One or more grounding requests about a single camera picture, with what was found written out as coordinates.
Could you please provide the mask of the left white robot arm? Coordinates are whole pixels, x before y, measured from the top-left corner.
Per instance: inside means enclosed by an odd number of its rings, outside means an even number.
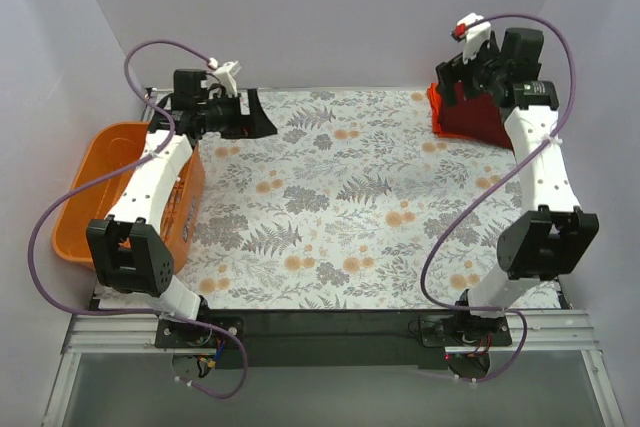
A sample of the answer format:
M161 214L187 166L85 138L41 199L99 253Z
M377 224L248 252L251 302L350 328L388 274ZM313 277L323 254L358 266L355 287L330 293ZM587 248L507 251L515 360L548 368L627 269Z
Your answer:
M211 339L213 324L200 314L203 299L175 275L177 256L161 234L163 217L181 171L192 166L205 135L237 140L276 134L256 90L248 90L249 110L242 111L239 69L233 61L174 72L173 91L146 129L142 165L104 219L91 220L86 229L99 282L119 293L141 294L154 310L181 317L178 334L193 347Z

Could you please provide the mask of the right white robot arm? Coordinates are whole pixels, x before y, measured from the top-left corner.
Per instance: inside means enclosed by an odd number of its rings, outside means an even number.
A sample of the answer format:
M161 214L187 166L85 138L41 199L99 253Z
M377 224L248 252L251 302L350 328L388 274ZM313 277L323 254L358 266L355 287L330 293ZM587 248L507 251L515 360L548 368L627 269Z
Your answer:
M439 64L432 97L439 118L460 115L507 137L519 172L521 216L497 242L497 264L459 303L468 310L452 320L454 336L475 344L497 318L537 284L571 273L599 230L585 212L566 172L555 86L539 78L541 31L509 28L498 43L488 22L462 20L453 36L459 55Z

